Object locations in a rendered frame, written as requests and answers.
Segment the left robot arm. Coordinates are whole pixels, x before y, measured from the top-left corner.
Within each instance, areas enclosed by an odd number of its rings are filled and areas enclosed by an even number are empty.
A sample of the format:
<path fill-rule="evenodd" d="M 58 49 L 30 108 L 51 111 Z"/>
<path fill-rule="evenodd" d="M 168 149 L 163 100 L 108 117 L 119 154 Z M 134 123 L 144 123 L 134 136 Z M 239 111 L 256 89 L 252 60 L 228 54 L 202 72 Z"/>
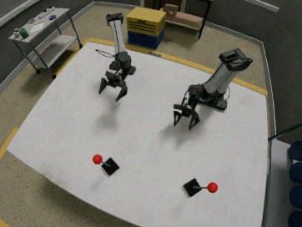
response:
<path fill-rule="evenodd" d="M 234 60 L 232 59 L 224 63 L 226 59 L 230 59 L 230 58 L 241 58 L 241 59 L 234 59 Z M 219 59 L 220 59 L 219 65 L 215 69 L 214 71 L 215 73 L 213 72 L 213 74 L 211 75 L 213 77 L 211 78 L 210 76 L 211 80 L 208 81 L 209 80 L 208 79 L 207 80 L 208 82 L 205 83 L 203 86 L 201 86 L 199 83 L 192 84 L 189 86 L 188 90 L 194 87 L 201 87 L 201 88 L 191 89 L 189 91 L 190 101 L 195 99 L 194 102 L 197 104 L 198 101 L 201 102 L 203 101 L 204 103 L 208 103 L 213 106 L 226 109 L 227 100 L 224 99 L 224 95 L 227 92 L 228 86 L 240 71 L 244 71 L 251 64 L 251 62 L 248 59 L 242 59 L 242 58 L 246 58 L 246 56 L 238 48 L 234 48 L 227 52 L 221 53 L 219 55 Z M 200 90 L 202 90 L 202 88 L 204 88 L 204 91 L 199 92 Z"/>

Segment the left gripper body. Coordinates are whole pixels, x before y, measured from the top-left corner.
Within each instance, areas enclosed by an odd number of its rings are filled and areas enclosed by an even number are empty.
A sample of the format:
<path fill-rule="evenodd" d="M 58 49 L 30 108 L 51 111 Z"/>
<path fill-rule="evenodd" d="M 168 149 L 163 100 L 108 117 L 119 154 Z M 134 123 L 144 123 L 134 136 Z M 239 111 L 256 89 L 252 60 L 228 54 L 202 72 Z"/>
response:
<path fill-rule="evenodd" d="M 185 110 L 181 110 L 182 111 L 181 113 L 178 111 L 177 112 L 187 118 L 189 118 L 190 115 L 192 115 L 192 114 L 195 114 L 199 118 L 198 113 L 195 111 L 197 103 L 195 103 L 193 100 L 190 101 L 190 99 L 188 99 L 188 100 L 183 99 L 182 103 L 176 103 L 176 104 L 184 106 L 185 103 L 187 104 L 187 108 Z"/>

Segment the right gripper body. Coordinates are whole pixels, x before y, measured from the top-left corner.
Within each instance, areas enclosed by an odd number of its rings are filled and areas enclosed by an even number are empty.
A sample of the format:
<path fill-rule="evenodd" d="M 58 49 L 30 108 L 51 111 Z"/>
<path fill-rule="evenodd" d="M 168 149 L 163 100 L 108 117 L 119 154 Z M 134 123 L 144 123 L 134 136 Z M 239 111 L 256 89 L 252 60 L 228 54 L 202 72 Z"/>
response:
<path fill-rule="evenodd" d="M 117 78 L 116 80 L 113 80 L 113 79 L 111 80 L 111 78 L 107 77 L 108 78 L 108 82 L 106 80 L 107 85 L 112 88 L 117 88 L 117 86 L 122 88 L 123 86 L 125 86 L 125 87 L 127 87 L 127 90 L 128 90 L 128 86 L 126 86 L 126 82 L 124 81 L 127 77 L 127 74 L 122 69 L 119 69 L 119 68 L 114 73 L 116 75 L 118 75 L 118 73 L 120 73 L 119 78 Z"/>

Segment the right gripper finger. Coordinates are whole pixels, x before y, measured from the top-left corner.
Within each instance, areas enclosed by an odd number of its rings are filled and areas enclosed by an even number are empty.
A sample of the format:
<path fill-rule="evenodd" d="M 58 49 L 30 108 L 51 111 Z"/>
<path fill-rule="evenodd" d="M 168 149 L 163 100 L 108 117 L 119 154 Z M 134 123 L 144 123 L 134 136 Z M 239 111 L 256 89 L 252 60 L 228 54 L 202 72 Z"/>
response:
<path fill-rule="evenodd" d="M 122 97 L 128 94 L 127 87 L 123 86 L 118 94 L 118 97 L 116 99 L 116 102 L 118 102 Z"/>
<path fill-rule="evenodd" d="M 104 89 L 107 87 L 107 83 L 105 78 L 101 78 L 101 84 L 100 84 L 100 89 L 99 89 L 99 94 L 101 94 L 102 91 L 104 91 Z"/>

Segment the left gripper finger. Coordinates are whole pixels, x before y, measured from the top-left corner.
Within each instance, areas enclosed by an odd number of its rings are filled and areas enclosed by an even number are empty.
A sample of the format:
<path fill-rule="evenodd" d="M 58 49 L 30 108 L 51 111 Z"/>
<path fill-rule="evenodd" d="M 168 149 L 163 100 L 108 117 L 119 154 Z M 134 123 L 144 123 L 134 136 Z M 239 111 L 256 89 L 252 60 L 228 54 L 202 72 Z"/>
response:
<path fill-rule="evenodd" d="M 194 120 L 195 120 L 195 122 L 193 123 Z M 193 126 L 195 126 L 199 122 L 200 122 L 200 119 L 195 114 L 192 114 L 192 117 L 191 117 L 191 120 L 190 120 L 190 124 L 189 124 L 189 130 L 191 130 L 193 128 Z"/>
<path fill-rule="evenodd" d="M 176 121 L 176 117 L 178 116 L 177 118 L 177 121 Z M 179 114 L 177 111 L 174 110 L 174 126 L 176 126 L 176 124 L 179 122 L 179 120 L 182 118 L 182 115 Z M 176 123 L 175 123 L 176 122 Z"/>

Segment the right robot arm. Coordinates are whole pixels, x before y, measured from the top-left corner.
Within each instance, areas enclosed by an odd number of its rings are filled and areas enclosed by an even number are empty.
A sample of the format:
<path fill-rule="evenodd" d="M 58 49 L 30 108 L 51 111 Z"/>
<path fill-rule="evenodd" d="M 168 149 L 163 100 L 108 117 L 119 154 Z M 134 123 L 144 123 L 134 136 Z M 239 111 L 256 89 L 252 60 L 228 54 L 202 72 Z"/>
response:
<path fill-rule="evenodd" d="M 122 63 L 120 69 L 122 69 L 128 76 L 129 73 L 133 74 L 136 67 L 131 66 L 131 62 L 132 62 L 131 56 L 128 55 L 128 52 L 123 43 L 123 36 L 122 36 L 122 32 L 121 32 L 121 24 L 123 24 L 123 14 L 117 13 L 117 14 L 112 14 L 111 16 L 106 15 L 106 20 L 107 20 L 108 26 L 111 27 L 111 30 L 113 32 L 115 55 L 118 52 L 118 46 L 119 46 L 119 53 L 118 53 L 118 55 L 116 55 L 115 61 L 112 61 L 111 64 L 109 65 L 109 67 L 117 70 L 117 68 L 120 67 L 120 62 L 116 61 L 116 60 L 119 59 Z M 118 57 L 118 59 L 117 59 L 117 57 Z M 105 76 L 116 80 L 116 78 L 119 78 L 120 73 L 118 73 L 118 75 L 116 75 L 115 73 L 106 71 Z"/>

